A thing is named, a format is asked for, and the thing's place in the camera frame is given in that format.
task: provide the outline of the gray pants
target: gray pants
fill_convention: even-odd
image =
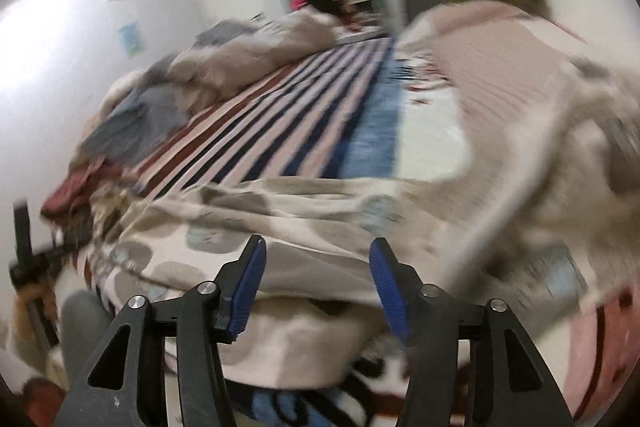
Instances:
[[[60,314],[60,348],[71,385],[111,323],[97,295],[86,290],[71,295]]]

